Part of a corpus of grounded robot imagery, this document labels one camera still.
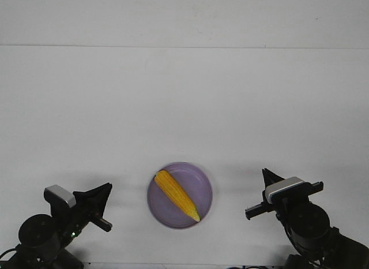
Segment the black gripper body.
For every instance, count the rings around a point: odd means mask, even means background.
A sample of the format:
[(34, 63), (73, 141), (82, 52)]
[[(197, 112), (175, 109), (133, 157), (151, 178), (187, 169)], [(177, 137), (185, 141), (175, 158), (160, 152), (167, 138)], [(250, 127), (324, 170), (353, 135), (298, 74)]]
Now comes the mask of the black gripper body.
[(51, 207), (51, 215), (56, 220), (61, 237), (77, 237), (83, 228), (93, 223), (95, 226), (109, 232), (112, 223), (103, 218), (106, 203), (87, 201), (70, 207)]
[(304, 182), (298, 186), (287, 189), (272, 197), (272, 204), (269, 204), (264, 198), (264, 190), (262, 191), (261, 203), (245, 209), (245, 216), (248, 220), (266, 212), (275, 211), (280, 217), (285, 219), (289, 210), (298, 204), (308, 203), (309, 196), (323, 191), (323, 182)]

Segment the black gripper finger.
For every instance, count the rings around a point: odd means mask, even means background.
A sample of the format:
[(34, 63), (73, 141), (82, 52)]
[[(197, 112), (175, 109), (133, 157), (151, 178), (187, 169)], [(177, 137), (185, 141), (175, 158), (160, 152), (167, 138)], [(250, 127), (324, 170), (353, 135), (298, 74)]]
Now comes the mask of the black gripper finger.
[(274, 183), (273, 173), (269, 169), (264, 168), (264, 169), (262, 169), (262, 175), (263, 175), (263, 181), (264, 181), (264, 185), (265, 185), (265, 190), (264, 190), (264, 193), (263, 193), (264, 198), (266, 200), (269, 200), (269, 193), (267, 192), (267, 187)]
[(74, 191), (73, 195), (78, 203), (90, 201), (98, 207), (105, 207), (110, 193), (111, 183), (108, 182), (86, 192)]
[(280, 177), (279, 175), (275, 174), (274, 172), (272, 172), (272, 173), (273, 173), (273, 180), (274, 180), (273, 184), (284, 180), (283, 177)]
[(91, 206), (95, 217), (103, 217), (112, 188), (112, 184), (103, 184), (86, 192), (87, 202)]

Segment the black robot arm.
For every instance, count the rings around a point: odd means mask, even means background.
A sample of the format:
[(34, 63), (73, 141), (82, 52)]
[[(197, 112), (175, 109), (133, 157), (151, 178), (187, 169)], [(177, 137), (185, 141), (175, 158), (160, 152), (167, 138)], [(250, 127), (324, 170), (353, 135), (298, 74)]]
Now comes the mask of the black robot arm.
[(309, 197), (323, 191), (323, 182), (283, 178), (262, 169), (262, 202), (245, 210), (247, 219), (274, 211), (296, 249), (284, 268), (368, 268), (368, 247), (331, 226), (326, 211)]
[(69, 192), (59, 185), (44, 189), (51, 213), (28, 218), (18, 231), (19, 244), (1, 268), (84, 268), (66, 248), (89, 223), (109, 232), (112, 223), (103, 218), (112, 184), (86, 192)]

